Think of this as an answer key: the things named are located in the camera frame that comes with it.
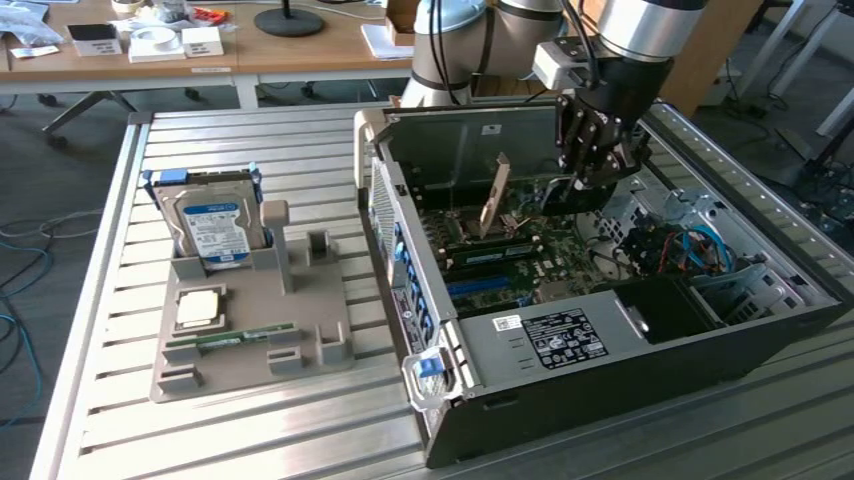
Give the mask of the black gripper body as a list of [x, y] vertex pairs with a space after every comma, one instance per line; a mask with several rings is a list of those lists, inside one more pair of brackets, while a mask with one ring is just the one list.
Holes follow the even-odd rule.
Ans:
[[595, 60], [599, 83], [586, 93], [586, 104], [608, 119], [614, 134], [599, 132], [595, 146], [612, 145], [630, 133], [648, 110], [664, 84], [675, 60], [644, 62], [614, 56]]

